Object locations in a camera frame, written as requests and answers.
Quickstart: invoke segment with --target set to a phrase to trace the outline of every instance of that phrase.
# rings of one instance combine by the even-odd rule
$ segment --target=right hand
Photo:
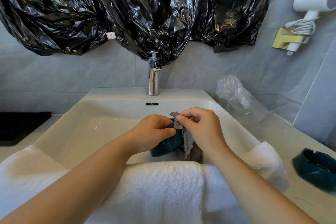
[[[225,142],[219,118],[212,110],[191,108],[180,114],[176,119],[190,131],[193,139],[204,152],[210,154],[218,147],[229,148]]]

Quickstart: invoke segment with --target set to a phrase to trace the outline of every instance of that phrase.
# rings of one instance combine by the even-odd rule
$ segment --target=white sink
[[[203,90],[166,90],[150,97],[146,89],[93,88],[34,144],[71,169],[107,142],[133,128],[151,114],[191,107],[212,109],[220,118],[229,147],[243,156],[260,142]],[[128,163],[179,160],[176,154],[153,158],[149,152],[134,155]]]

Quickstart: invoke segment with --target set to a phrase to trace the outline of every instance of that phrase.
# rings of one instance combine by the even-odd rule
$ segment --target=countertop
[[[11,154],[33,144],[60,117],[61,114],[54,114],[19,144],[10,147],[0,147],[0,162]],[[303,148],[324,152],[335,159],[336,152],[297,130],[274,114],[268,114],[257,126],[247,129],[260,142],[266,141],[271,144],[282,158],[289,177],[289,188],[284,192],[284,195],[318,223],[336,223],[336,195],[327,194],[301,179],[292,165],[292,158],[299,154]]]

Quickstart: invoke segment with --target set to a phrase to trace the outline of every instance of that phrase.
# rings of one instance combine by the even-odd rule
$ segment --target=faucet
[[[162,65],[160,62],[160,58],[156,57],[156,54],[159,51],[150,51],[152,54],[151,57],[148,58],[148,84],[147,84],[147,95],[149,96],[157,96],[159,94],[159,77],[160,71],[162,69]]]

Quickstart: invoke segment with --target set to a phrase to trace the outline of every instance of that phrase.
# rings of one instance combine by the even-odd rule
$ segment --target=clear plastic bag
[[[242,125],[259,123],[267,114],[267,108],[234,75],[224,75],[217,84],[216,93],[227,101],[227,112]]]

